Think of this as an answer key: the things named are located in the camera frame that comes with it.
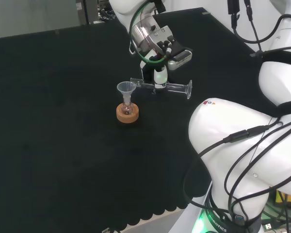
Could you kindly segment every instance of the black table surface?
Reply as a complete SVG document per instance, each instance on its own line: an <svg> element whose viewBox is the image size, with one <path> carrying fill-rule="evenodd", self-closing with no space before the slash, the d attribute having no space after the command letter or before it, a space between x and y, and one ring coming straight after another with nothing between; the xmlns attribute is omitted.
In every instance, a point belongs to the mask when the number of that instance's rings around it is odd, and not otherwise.
<svg viewBox="0 0 291 233"><path fill-rule="evenodd" d="M193 80L191 99L136 90L131 126L116 119L116 85L140 78L140 61L119 22L0 39L0 233L124 229L185 208L181 181L196 156L188 124L199 103L217 97L275 114L252 51L203 12L158 17L194 49L170 74ZM202 196L209 182L200 162L188 192Z"/></svg>

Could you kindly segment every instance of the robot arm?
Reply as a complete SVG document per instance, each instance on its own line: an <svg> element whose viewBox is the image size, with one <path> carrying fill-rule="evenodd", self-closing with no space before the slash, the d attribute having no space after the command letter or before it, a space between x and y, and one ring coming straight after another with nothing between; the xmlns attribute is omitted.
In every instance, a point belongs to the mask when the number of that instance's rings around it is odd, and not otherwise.
<svg viewBox="0 0 291 233"><path fill-rule="evenodd" d="M155 9L159 13L165 11L164 2L165 0L110 0L119 21L132 37L136 52L139 55L150 54L150 60L153 61L167 55L169 69L175 70L191 60L192 52L180 45L168 26L161 28L152 16ZM153 64L146 56L142 61L147 65Z"/></svg>
<svg viewBox="0 0 291 233"><path fill-rule="evenodd" d="M238 12L238 5L233 5L233 7L233 11L231 11L233 14L232 19ZM291 0L287 0L286 2L285 14L291 15ZM276 39L271 46L271 50L288 47L291 48L291 18L287 17L282 20L276 31ZM275 59L265 61L259 74L259 85L262 92L277 106L291 102L290 61L291 59L288 61L276 61ZM243 128L251 128L251 126L245 126L247 123L262 125L266 124L266 122L273 121L270 116L258 113L244 106L239 105L235 110L231 110L230 108L234 108L233 106L236 107L235 103L226 100L208 99L196 109L190 121L189 136L192 145L198 153L201 153L201 151L207 147L205 145L208 145L211 140L215 142L220 141L216 138L220 130L223 130L225 134L229 135L229 132L227 132L228 130L231 130L230 132L237 132ZM221 146L221 148L215 149L202 157L212 178L213 189L211 191L211 197L218 208L228 209L231 204L229 202L232 196L241 200L241 198L245 196L268 190L269 187L275 187L283 181L289 181L291 179L291 134L289 136L285 135L286 138L280 141L275 147L271 148L265 157L261 158L259 161L257 160L259 155L263 155L262 153L265 151L265 148L282 137L284 133L287 133L287 130L291 130L291 125L289 125L291 123L291 114L283 116L280 121L284 126L289 126L290 128L278 131L273 135L266 132L264 136L269 135L270 137L261 142L255 151L251 151L250 155L248 154L247 157L244 157L237 164L235 169L230 173L230 180L225 180L225 177L227 177L230 168L243 153L241 150L246 151L256 143L254 140L260 140L260 137L254 137L242 142L240 141L236 144L225 144ZM236 182L240 176L242 176L243 179L240 182ZM229 192L232 187L236 189L233 190L231 195L228 195L225 192L225 185ZM281 187L278 186L277 189L291 195L291 180ZM248 216L246 219L255 219L263 210L267 198L268 193L265 193L264 195L243 200L242 207L244 210L238 205L235 206L234 213L239 216L245 216L246 212ZM215 229L212 220L209 220L207 216L203 218L203 223L208 230L220 232ZM264 229L255 229L253 232L262 233Z"/></svg>

